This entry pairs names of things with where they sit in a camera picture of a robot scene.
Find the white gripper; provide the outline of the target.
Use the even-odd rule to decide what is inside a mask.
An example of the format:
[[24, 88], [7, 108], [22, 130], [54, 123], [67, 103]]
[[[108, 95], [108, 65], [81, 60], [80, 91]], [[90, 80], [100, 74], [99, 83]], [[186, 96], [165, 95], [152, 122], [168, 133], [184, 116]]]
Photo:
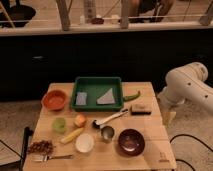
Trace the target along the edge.
[[164, 125], [168, 127], [176, 116], [176, 112], [171, 110], [182, 103], [182, 97], [172, 89], [164, 87], [157, 95], [157, 98], [159, 99], [162, 113], [165, 114]]

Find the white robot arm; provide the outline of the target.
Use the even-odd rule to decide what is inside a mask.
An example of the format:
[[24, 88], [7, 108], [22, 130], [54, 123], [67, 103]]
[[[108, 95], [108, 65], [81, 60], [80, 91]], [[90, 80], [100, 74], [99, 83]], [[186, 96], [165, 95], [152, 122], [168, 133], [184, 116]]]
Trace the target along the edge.
[[165, 126], [176, 116], [173, 108], [182, 105], [185, 100], [190, 100], [213, 114], [213, 88], [205, 84], [207, 78], [208, 70], [200, 62], [174, 68], [166, 74], [166, 86], [157, 95]]

